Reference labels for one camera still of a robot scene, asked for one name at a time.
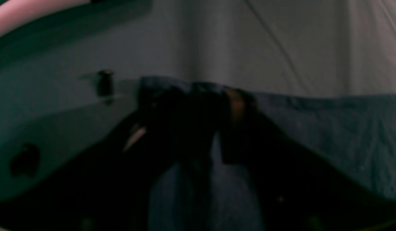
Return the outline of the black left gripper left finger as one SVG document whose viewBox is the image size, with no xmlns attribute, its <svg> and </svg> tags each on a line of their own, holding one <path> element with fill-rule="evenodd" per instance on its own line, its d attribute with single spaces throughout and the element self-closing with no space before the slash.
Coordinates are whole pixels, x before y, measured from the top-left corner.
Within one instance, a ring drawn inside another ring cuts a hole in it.
<svg viewBox="0 0 396 231">
<path fill-rule="evenodd" d="M 0 201 L 10 231 L 146 231 L 150 191 L 176 162 L 210 149 L 217 94 L 146 95 L 103 139 L 18 196 Z"/>
</svg>

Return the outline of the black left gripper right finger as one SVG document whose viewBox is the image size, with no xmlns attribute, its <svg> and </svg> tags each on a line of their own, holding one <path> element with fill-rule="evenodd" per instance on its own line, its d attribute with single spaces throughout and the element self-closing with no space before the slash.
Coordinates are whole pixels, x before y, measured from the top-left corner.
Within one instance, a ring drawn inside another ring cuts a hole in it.
<svg viewBox="0 0 396 231">
<path fill-rule="evenodd" d="M 244 165 L 268 231 L 396 231 L 396 199 L 352 179 L 297 141 L 255 93 L 223 93 L 223 159 Z"/>
</svg>

